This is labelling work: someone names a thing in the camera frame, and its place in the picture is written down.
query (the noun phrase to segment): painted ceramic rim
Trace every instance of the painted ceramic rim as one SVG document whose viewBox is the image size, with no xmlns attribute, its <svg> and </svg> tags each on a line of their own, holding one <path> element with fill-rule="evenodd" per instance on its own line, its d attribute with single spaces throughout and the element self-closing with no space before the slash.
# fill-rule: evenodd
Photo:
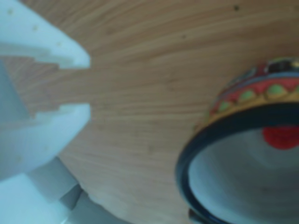
<svg viewBox="0 0 299 224">
<path fill-rule="evenodd" d="M 176 180 L 182 197 L 206 224 L 230 224 L 205 209 L 189 187 L 188 170 L 195 156 L 208 145 L 232 134 L 265 126 L 299 125 L 299 103 L 263 105 L 237 112 L 210 124 L 185 146 L 176 165 Z"/>
</svg>

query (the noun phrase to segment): white plastic base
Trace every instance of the white plastic base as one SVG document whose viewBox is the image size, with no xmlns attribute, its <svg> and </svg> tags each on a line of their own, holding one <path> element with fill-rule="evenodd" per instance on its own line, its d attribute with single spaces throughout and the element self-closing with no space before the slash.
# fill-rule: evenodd
<svg viewBox="0 0 299 224">
<path fill-rule="evenodd" d="M 51 161 L 87 124 L 90 106 L 63 105 L 34 119 L 0 124 L 0 180 Z"/>
</svg>

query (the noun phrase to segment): wood grain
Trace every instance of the wood grain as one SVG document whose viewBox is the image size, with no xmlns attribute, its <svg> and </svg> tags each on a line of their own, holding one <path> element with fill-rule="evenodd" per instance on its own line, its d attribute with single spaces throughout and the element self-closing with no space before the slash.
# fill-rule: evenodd
<svg viewBox="0 0 299 224">
<path fill-rule="evenodd" d="M 5 58 L 11 78 L 31 113 L 91 104 L 61 159 L 94 201 L 134 224 L 190 223 L 174 166 L 208 103 L 251 66 L 299 51 L 296 0 L 24 2 L 81 43 L 92 67 Z"/>
</svg>

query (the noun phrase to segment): black rim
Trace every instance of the black rim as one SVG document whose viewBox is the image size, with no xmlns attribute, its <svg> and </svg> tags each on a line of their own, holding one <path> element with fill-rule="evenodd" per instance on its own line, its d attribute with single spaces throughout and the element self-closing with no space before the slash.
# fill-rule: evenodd
<svg viewBox="0 0 299 224">
<path fill-rule="evenodd" d="M 207 224 L 229 224 L 206 210 L 193 195 L 188 181 L 193 158 L 211 143 L 232 134 L 265 126 L 299 125 L 299 103 L 280 103 L 234 113 L 207 126 L 196 134 L 179 156 L 176 179 L 179 191 L 191 209 Z"/>
</svg>

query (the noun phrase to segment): green dot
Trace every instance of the green dot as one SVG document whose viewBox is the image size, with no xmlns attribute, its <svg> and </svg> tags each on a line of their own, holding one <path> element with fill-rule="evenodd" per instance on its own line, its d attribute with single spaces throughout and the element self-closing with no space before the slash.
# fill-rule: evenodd
<svg viewBox="0 0 299 224">
<path fill-rule="evenodd" d="M 231 106 L 231 102 L 223 101 L 223 102 L 221 102 L 221 104 L 218 108 L 218 111 L 219 112 L 224 111 L 224 110 L 228 109 L 230 106 Z"/>
<path fill-rule="evenodd" d="M 282 85 L 274 84 L 268 88 L 267 92 L 269 94 L 277 95 L 277 94 L 286 93 L 286 90 Z"/>
<path fill-rule="evenodd" d="M 241 95 L 239 96 L 239 101 L 245 101 L 245 100 L 249 100 L 252 99 L 256 96 L 256 93 L 253 90 L 247 90 L 243 93 L 241 93 Z"/>
</svg>

